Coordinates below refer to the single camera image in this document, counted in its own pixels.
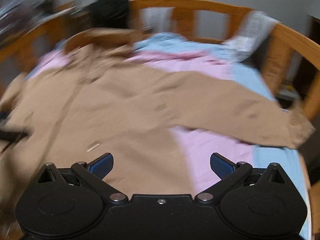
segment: wooden slat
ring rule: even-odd
[[[320,181],[309,190],[312,234],[320,233]]]
[[[210,0],[130,0],[135,10],[148,7],[176,7],[207,10],[226,14],[245,14],[249,8]]]
[[[277,37],[272,37],[261,74],[273,94],[276,94],[290,66],[293,50]]]
[[[188,8],[174,8],[171,19],[176,23],[176,33],[183,36],[193,37],[195,35],[196,11]]]
[[[320,72],[318,72],[304,101],[304,112],[309,120],[313,119],[320,108]]]
[[[44,25],[40,25],[31,32],[21,36],[18,40],[0,50],[0,62],[4,61],[23,46],[31,43],[34,39],[44,34],[46,34],[46,27]]]
[[[220,44],[223,40],[214,39],[214,38],[205,38],[205,37],[187,37],[190,41],[202,42],[202,43],[212,43]]]
[[[23,72],[31,71],[37,65],[37,56],[31,43],[27,43],[15,53],[19,67]]]
[[[57,42],[66,38],[66,24],[64,17],[54,18],[46,22],[44,25],[47,30],[47,35],[51,46],[54,46]]]
[[[247,8],[242,14],[231,14],[229,15],[229,23],[228,23],[228,31],[226,33],[226,39],[231,38],[233,35],[236,34],[241,21],[245,17],[245,15],[250,12],[252,9]]]
[[[285,42],[320,70],[320,45],[281,23],[276,25],[271,35]]]
[[[76,3],[77,3],[77,0],[74,0],[74,1],[71,1],[71,2],[68,2],[68,3],[64,3],[62,5],[57,6],[54,9],[54,11],[55,12],[61,12],[61,11],[65,10],[65,9],[69,9],[69,8],[71,8],[73,6],[76,6]]]
[[[135,30],[140,30],[141,28],[141,19],[140,19],[140,10],[135,9],[132,6],[132,3],[129,3],[130,8],[130,28]]]

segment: jacket sleeve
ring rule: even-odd
[[[252,144],[295,148],[289,114],[234,81],[185,72],[183,82],[168,94],[167,107],[174,125],[211,130]]]

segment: bed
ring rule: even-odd
[[[225,39],[232,37],[238,30],[241,21],[245,15],[252,9],[239,7],[225,3],[219,3],[209,0],[131,0],[131,26],[134,29],[142,29],[141,10],[150,7],[170,7],[173,8],[171,21],[175,23],[176,34],[181,36],[175,37],[175,46],[181,45],[180,52],[186,51],[183,48],[184,42],[188,42],[188,46],[196,49],[210,49],[215,56],[217,55],[217,46],[222,40],[206,37],[196,37],[196,20],[198,10],[208,10],[226,14],[228,17],[227,30]],[[9,58],[16,60],[19,66],[16,72],[30,72],[37,66],[37,59],[41,53],[37,53],[32,46],[36,39],[46,36],[49,41],[49,48],[52,49],[54,44],[66,38],[65,28],[67,21],[64,16],[58,16],[50,19],[29,33],[20,37],[17,41],[10,44],[6,48],[0,50],[0,64],[3,64]],[[168,47],[161,46],[161,41],[157,41],[157,36],[152,33],[142,35],[144,43],[137,39],[137,48],[140,50],[150,49],[168,52]],[[302,34],[288,28],[287,26],[277,23],[271,33],[271,41],[269,42],[268,51],[261,70],[238,63],[232,67],[234,71],[234,80],[241,85],[259,93],[270,100],[274,100],[274,95],[278,92],[282,81],[288,70],[293,51],[297,51],[308,61],[310,61],[317,69],[320,69],[320,46],[303,36]],[[3,81],[0,77],[0,92],[4,92],[8,81]],[[311,120],[318,112],[320,105],[320,74],[316,75],[315,80],[308,92],[308,96],[304,101],[304,112],[309,120]],[[317,211],[310,208],[310,202],[316,203],[313,195],[308,194],[310,183],[308,173],[303,158],[297,151],[290,149],[266,148],[255,146],[255,154],[253,156],[253,166],[265,168],[270,162],[279,162],[290,178],[295,183],[300,194],[303,196],[308,206],[308,217],[302,228],[301,235],[305,239],[311,239],[311,235],[318,233],[319,220],[316,220]]]

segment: tan jacket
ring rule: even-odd
[[[174,125],[295,147],[290,115],[233,81],[124,62],[134,35],[78,34],[66,45],[66,52],[73,51],[71,64],[12,83],[0,102],[0,110],[15,107],[6,127],[29,128],[32,136],[0,157],[3,204],[17,201],[44,162],[64,168],[105,152],[113,154],[114,168],[104,181],[129,197],[192,193],[186,162],[168,129]]]

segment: wooden post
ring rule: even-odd
[[[312,234],[320,233],[320,181],[309,190]]]
[[[320,73],[316,74],[304,101],[304,112],[309,120],[313,119],[320,107]]]
[[[16,53],[19,67],[23,72],[30,72],[37,65],[37,56],[33,50],[32,43],[29,42],[21,47]]]
[[[172,20],[176,21],[176,33],[185,37],[195,36],[196,11],[188,8],[175,7],[172,11]]]
[[[50,45],[53,47],[57,42],[65,39],[67,37],[66,34],[66,23],[64,15],[56,17],[46,23],[44,26],[47,31],[48,39],[50,41]]]
[[[293,50],[285,42],[272,34],[271,36],[261,74],[270,91],[275,95],[290,66]]]

